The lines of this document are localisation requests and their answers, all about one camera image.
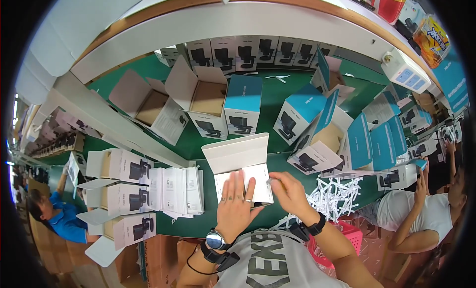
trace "white shirt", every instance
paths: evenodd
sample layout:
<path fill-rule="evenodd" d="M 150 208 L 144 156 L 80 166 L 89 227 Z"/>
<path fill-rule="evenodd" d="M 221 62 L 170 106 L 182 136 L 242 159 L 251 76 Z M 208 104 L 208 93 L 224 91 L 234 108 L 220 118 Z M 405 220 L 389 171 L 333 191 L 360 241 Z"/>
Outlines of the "white shirt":
<path fill-rule="evenodd" d="M 377 224 L 389 231 L 396 231 L 408 216 L 415 203 L 415 193 L 393 190 L 386 194 L 377 211 Z M 449 210 L 448 193 L 426 196 L 425 204 L 413 222 L 410 233 L 434 230 L 438 232 L 438 244 L 453 228 Z"/>
<path fill-rule="evenodd" d="M 240 260 L 219 273 L 215 288 L 289 288 L 349 286 L 322 272 L 309 251 L 293 234 L 258 229 L 240 236 L 228 250 Z"/>

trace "watch face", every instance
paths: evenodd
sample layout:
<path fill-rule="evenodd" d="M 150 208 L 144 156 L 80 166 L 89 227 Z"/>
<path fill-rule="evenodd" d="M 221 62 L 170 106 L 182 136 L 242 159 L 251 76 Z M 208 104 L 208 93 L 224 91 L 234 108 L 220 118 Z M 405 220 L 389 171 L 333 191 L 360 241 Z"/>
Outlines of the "watch face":
<path fill-rule="evenodd" d="M 210 232 L 206 237 L 207 245 L 212 249 L 219 249 L 223 244 L 220 234 L 217 232 Z"/>

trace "blue shirt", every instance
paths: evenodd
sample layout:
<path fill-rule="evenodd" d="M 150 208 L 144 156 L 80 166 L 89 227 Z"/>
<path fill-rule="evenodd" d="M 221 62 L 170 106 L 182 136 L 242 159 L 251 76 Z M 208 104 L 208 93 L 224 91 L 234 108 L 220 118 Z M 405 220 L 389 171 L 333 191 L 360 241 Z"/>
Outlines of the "blue shirt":
<path fill-rule="evenodd" d="M 56 233 L 65 240 L 75 243 L 88 243 L 86 240 L 86 229 L 88 225 L 76 217 L 78 211 L 73 204 L 63 202 L 58 192 L 54 192 L 50 201 L 54 209 L 62 209 L 56 216 L 52 217 L 48 222 L 56 231 Z"/>

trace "hand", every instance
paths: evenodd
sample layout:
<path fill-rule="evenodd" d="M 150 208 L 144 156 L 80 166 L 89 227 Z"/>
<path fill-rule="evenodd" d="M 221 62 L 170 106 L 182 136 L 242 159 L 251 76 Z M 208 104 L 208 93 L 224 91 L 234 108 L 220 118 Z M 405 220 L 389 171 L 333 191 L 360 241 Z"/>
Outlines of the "hand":
<path fill-rule="evenodd" d="M 456 147 L 455 147 L 454 142 L 451 142 L 447 139 L 447 140 L 445 140 L 445 146 L 446 146 L 446 149 L 448 150 L 449 153 L 451 153 L 451 154 L 455 153 Z"/>
<path fill-rule="evenodd" d="M 301 220 L 308 213 L 316 212 L 309 205 L 301 182 L 290 175 L 289 172 L 270 172 L 269 177 L 274 178 L 271 180 L 271 189 L 285 211 L 296 215 Z"/>
<path fill-rule="evenodd" d="M 416 180 L 416 189 L 415 189 L 415 205 L 423 206 L 426 199 L 426 185 L 425 178 L 422 177 L 423 172 L 420 168 L 420 177 Z"/>
<path fill-rule="evenodd" d="M 424 172 L 426 175 L 428 175 L 428 173 L 430 173 L 430 161 L 428 161 L 428 157 L 421 157 L 421 156 L 420 156 L 420 159 L 426 161 L 425 170 L 424 170 L 423 172 Z"/>
<path fill-rule="evenodd" d="M 69 160 L 64 165 L 62 174 L 68 174 L 68 166 L 69 166 Z"/>
<path fill-rule="evenodd" d="M 230 179 L 223 185 L 221 201 L 217 210 L 217 226 L 218 231 L 227 244 L 232 243 L 238 235 L 248 227 L 254 218 L 263 208 L 255 208 L 252 211 L 251 202 L 255 192 L 255 178 L 251 178 L 248 183 L 246 196 L 243 197 L 245 191 L 245 183 L 243 180 L 243 171 L 232 172 Z"/>

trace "white glove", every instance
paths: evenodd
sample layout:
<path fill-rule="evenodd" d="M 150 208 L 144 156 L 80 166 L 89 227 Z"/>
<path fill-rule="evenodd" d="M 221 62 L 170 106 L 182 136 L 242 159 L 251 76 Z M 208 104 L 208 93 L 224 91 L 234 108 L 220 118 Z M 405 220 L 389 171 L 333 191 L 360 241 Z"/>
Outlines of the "white glove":
<path fill-rule="evenodd" d="M 66 164 L 63 167 L 63 174 L 68 174 L 68 166 L 69 166 L 69 160 L 66 162 Z"/>

